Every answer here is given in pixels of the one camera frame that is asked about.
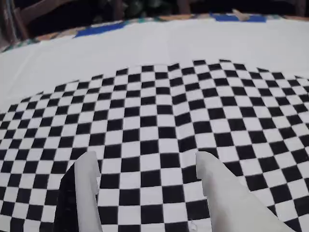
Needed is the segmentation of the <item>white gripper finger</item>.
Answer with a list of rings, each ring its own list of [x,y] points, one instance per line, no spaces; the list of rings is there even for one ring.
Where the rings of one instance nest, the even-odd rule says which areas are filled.
[[[195,154],[196,176],[207,200],[209,219],[195,221],[197,232],[297,232],[296,210],[287,203],[275,206],[269,188],[250,190],[244,177],[235,176],[206,151]]]

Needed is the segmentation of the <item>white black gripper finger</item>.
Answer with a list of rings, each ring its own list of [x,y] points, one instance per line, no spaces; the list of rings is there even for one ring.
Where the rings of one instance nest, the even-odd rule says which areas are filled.
[[[94,151],[82,154],[61,179],[54,218],[56,232],[100,232],[100,170]]]

